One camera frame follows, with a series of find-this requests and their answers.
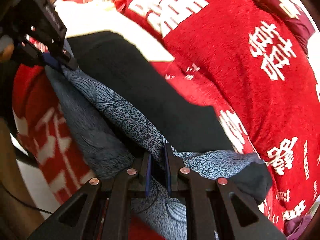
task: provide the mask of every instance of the grey fabric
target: grey fabric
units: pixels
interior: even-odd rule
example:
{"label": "grey fabric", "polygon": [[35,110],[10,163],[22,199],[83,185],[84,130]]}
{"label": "grey fabric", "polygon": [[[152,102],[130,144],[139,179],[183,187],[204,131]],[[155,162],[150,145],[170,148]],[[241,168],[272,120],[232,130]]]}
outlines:
{"label": "grey fabric", "polygon": [[[71,71],[62,66],[62,70],[66,78],[91,104],[128,137],[148,150],[163,167],[160,151],[166,139],[141,112],[80,69]],[[209,179],[229,178],[251,162],[263,163],[257,154],[241,155],[225,150],[207,153],[179,153],[174,150],[174,155],[183,158],[186,167]],[[133,211],[164,238],[187,239],[185,206],[177,199],[169,198],[166,189],[154,179],[150,191],[147,199],[132,200]]]}
{"label": "grey fabric", "polygon": [[60,101],[73,138],[87,164],[102,179],[113,178],[130,166],[133,156],[95,109],[68,80],[46,66],[45,72]]}

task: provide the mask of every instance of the black cloth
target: black cloth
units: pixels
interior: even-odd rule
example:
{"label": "black cloth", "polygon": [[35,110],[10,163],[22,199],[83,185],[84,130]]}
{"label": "black cloth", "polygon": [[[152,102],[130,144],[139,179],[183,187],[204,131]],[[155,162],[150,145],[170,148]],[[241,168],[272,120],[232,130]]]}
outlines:
{"label": "black cloth", "polygon": [[80,68],[133,104],[177,151],[233,150],[214,109],[188,103],[119,34],[93,33],[68,42]]}
{"label": "black cloth", "polygon": [[14,61],[0,63],[0,117],[2,117],[15,137],[17,127],[12,111],[12,88],[15,74],[19,68],[19,64]]}
{"label": "black cloth", "polygon": [[270,172],[262,162],[252,162],[229,178],[242,192],[253,197],[258,205],[264,201],[272,186]]}

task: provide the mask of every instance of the white chinese character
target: white chinese character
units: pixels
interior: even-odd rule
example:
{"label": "white chinese character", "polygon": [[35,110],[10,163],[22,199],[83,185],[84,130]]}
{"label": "white chinese character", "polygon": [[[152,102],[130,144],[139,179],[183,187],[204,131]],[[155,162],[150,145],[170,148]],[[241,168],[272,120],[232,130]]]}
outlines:
{"label": "white chinese character", "polygon": [[306,157],[308,154],[308,140],[303,145],[303,157]]}
{"label": "white chinese character", "polygon": [[162,8],[160,15],[162,37],[165,37],[171,29],[175,29],[192,13],[198,13],[207,5],[208,2],[205,0],[162,0],[159,4]]}
{"label": "white chinese character", "polygon": [[165,79],[167,79],[167,80],[169,80],[169,79],[173,79],[173,78],[175,78],[176,76],[174,76],[174,75],[168,75],[168,74],[166,74],[165,75]]}
{"label": "white chinese character", "polygon": [[303,159],[304,172],[306,174],[306,180],[309,179],[309,165],[308,165],[308,155]]}
{"label": "white chinese character", "polygon": [[269,208],[269,211],[268,211],[268,219],[270,220],[271,207],[270,207],[270,206],[268,206],[268,208]]}
{"label": "white chinese character", "polygon": [[209,3],[205,0],[133,0],[129,9],[145,17],[148,23],[165,37],[192,13],[198,13]]}
{"label": "white chinese character", "polygon": [[278,76],[283,81],[284,76],[279,70],[283,68],[284,65],[290,65],[289,60],[281,53],[281,51],[276,47],[272,46],[271,54],[268,56],[263,53],[264,59],[261,64],[261,69],[263,69],[271,80],[278,80]]}
{"label": "white chinese character", "polygon": [[228,136],[236,152],[243,153],[243,146],[246,143],[244,138],[247,138],[249,143],[251,142],[248,137],[248,133],[237,114],[232,114],[229,110],[226,112],[221,110],[219,119],[224,132]]}
{"label": "white chinese character", "polygon": [[315,200],[315,198],[317,197],[317,192],[318,191],[318,188],[317,188],[317,181],[315,181],[314,183],[313,183],[313,192],[314,192],[314,194],[313,194],[313,200]]}
{"label": "white chinese character", "polygon": [[280,191],[277,193],[276,195],[276,199],[278,200],[281,200],[281,201],[285,201],[285,202],[289,202],[289,199],[290,199],[290,190],[287,190],[287,192],[284,192],[284,191]]}
{"label": "white chinese character", "polygon": [[278,43],[278,47],[284,52],[284,54],[287,56],[287,57],[297,57],[296,54],[293,52],[293,50],[291,49],[292,47],[292,43],[290,40],[287,40],[285,41],[284,38],[282,38],[281,36],[278,37],[279,41],[282,42],[282,44],[284,46],[282,46],[282,44]]}
{"label": "white chinese character", "polygon": [[50,190],[53,194],[60,199],[58,194],[59,191],[65,190],[68,196],[71,196],[71,192],[67,186],[66,174],[64,170],[61,170],[60,173],[49,183]]}
{"label": "white chinese character", "polygon": [[275,216],[276,216],[276,215],[273,215],[273,217],[272,217],[272,222],[277,224],[277,223],[278,223],[278,220],[279,220],[279,216],[277,216],[277,221],[275,221]]}
{"label": "white chinese character", "polygon": [[266,52],[265,48],[267,45],[273,44],[272,39],[259,27],[255,27],[254,34],[249,33],[249,43],[256,49],[254,51],[252,46],[250,46],[250,52],[253,57],[262,56],[262,52]]}
{"label": "white chinese character", "polygon": [[264,199],[264,201],[260,205],[258,205],[258,208],[259,208],[259,210],[260,210],[260,212],[262,214],[264,214],[264,206],[265,205],[267,206],[267,200],[266,199]]}
{"label": "white chinese character", "polygon": [[45,126],[44,136],[46,141],[44,145],[39,145],[35,138],[33,141],[36,147],[36,158],[37,161],[44,165],[48,159],[54,158],[55,156],[55,147],[56,147],[56,138],[50,134],[49,122],[52,120],[54,115],[54,108],[51,107],[47,110],[44,116],[38,121],[36,125],[36,131],[39,131],[42,126]]}
{"label": "white chinese character", "polygon": [[191,65],[192,67],[193,67],[193,69],[194,69],[194,71],[198,71],[200,68],[196,65],[196,64],[192,64]]}
{"label": "white chinese character", "polygon": [[200,68],[196,65],[196,64],[192,64],[191,65],[191,67],[188,67],[187,68],[187,71],[186,72],[188,72],[188,71],[193,71],[193,72],[196,72],[196,71],[198,71]]}
{"label": "white chinese character", "polygon": [[284,139],[280,143],[280,148],[273,147],[271,150],[267,151],[268,157],[273,159],[267,162],[267,166],[270,164],[275,169],[276,173],[279,175],[284,175],[284,169],[291,169],[293,162],[293,150],[294,144],[297,142],[298,138],[293,137],[292,140]]}
{"label": "white chinese character", "polygon": [[296,205],[293,210],[286,210],[285,212],[283,212],[283,220],[291,220],[293,218],[299,217],[306,208],[304,203],[305,201],[301,200],[301,202]]}
{"label": "white chinese character", "polygon": [[185,76],[185,78],[188,79],[188,80],[193,79],[193,77],[194,77],[194,75],[186,75],[186,76]]}
{"label": "white chinese character", "polygon": [[53,123],[54,123],[55,132],[56,132],[58,147],[61,152],[62,159],[63,159],[64,163],[66,164],[67,171],[68,171],[74,185],[76,186],[77,189],[79,189],[80,188],[79,181],[75,175],[75,172],[73,171],[73,169],[71,167],[71,163],[68,159],[68,156],[66,155],[66,152],[71,145],[72,139],[69,136],[62,137],[60,134],[60,131],[59,131],[59,125],[65,123],[65,122],[66,122],[66,119],[63,117],[63,115],[60,114],[60,116],[58,116],[57,112],[54,114]]}
{"label": "white chinese character", "polygon": [[279,0],[280,7],[284,12],[290,17],[290,18],[296,18],[299,19],[298,15],[301,15],[301,13],[298,11],[298,9],[295,7],[295,5],[290,0]]}
{"label": "white chinese character", "polygon": [[266,22],[261,21],[262,26],[260,27],[261,30],[263,30],[265,33],[267,33],[270,38],[274,38],[273,34],[276,36],[279,36],[279,32],[277,32],[275,29],[277,28],[273,23],[268,25]]}

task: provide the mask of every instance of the pink cloth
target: pink cloth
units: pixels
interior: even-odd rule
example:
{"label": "pink cloth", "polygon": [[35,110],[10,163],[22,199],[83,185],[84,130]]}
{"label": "pink cloth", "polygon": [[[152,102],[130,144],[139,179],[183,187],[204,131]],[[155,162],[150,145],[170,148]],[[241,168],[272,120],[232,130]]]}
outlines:
{"label": "pink cloth", "polygon": [[312,216],[308,214],[287,221],[284,224],[287,240],[297,240],[301,236],[303,231],[307,228],[311,219]]}

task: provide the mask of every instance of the purple fabric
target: purple fabric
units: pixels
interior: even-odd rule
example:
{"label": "purple fabric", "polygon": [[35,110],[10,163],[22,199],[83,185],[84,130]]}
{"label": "purple fabric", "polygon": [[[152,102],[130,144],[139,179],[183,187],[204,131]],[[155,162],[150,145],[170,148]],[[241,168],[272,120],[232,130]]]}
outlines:
{"label": "purple fabric", "polygon": [[295,4],[295,0],[253,0],[263,10],[279,16],[296,37],[305,54],[308,54],[309,38],[315,33],[307,15]]}
{"label": "purple fabric", "polygon": [[306,229],[310,223],[312,216],[307,214],[305,216],[296,217],[291,219],[284,224],[287,240],[297,240],[302,232]]}

